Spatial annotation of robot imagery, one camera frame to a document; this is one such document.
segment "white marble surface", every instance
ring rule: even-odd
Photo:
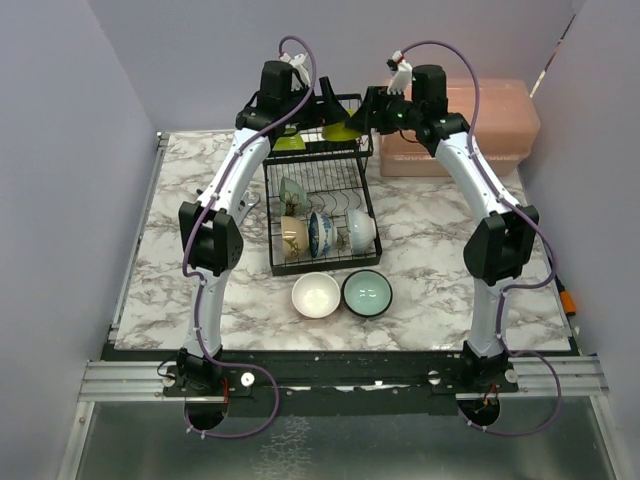
[[[191,284],[182,277],[177,212],[206,186],[230,145],[229,133],[171,136],[121,318],[119,349],[177,349],[186,334]],[[384,250],[379,266],[394,302],[377,320],[363,321],[341,306],[327,318],[302,317],[291,303],[297,276],[273,277],[264,200],[241,227],[245,250],[231,275],[222,318],[227,349],[448,350],[459,349],[471,322],[473,282],[462,249],[474,230],[470,212],[448,179],[382,178],[379,159],[367,179]],[[505,180],[522,198],[516,177]],[[260,169],[251,188],[264,198]],[[341,283],[349,270],[335,272]],[[522,280],[546,276],[534,252]],[[512,348],[567,349],[567,330],[551,288],[513,294],[507,339]]]

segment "teal bowl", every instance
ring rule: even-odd
[[[358,270],[342,283],[342,300],[351,313],[374,318],[391,306],[393,290],[384,275],[374,270]]]

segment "dish rack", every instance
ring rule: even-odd
[[[359,94],[337,95],[346,109],[355,111]],[[362,210],[375,220],[367,186],[366,168],[373,154],[371,134],[348,142],[329,142],[322,129],[301,132],[304,150],[273,151],[263,162],[267,198],[269,263],[274,276],[300,275],[308,272],[339,270],[377,265],[382,256],[380,234],[367,250],[355,255],[349,243],[346,212]],[[326,256],[311,258],[307,250],[296,259],[286,259],[282,246],[280,215],[280,181],[288,177],[306,192],[311,209],[295,216],[308,228],[313,212],[327,216],[338,232],[338,243]]]

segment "beige bowl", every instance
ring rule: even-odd
[[[309,232],[297,218],[282,217],[282,248],[287,260],[294,260],[309,249]]]

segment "gray wall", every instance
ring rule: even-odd
[[[640,475],[640,3],[586,2],[535,103],[521,172],[597,351]]]
[[[531,87],[581,0],[89,3],[158,128],[189,130],[232,127],[287,33],[307,40],[337,92],[384,82],[391,53],[428,38],[454,43],[482,76],[521,78]],[[410,58],[467,75],[437,47]]]
[[[155,130],[83,0],[2,2],[0,65],[0,477],[52,479]]]

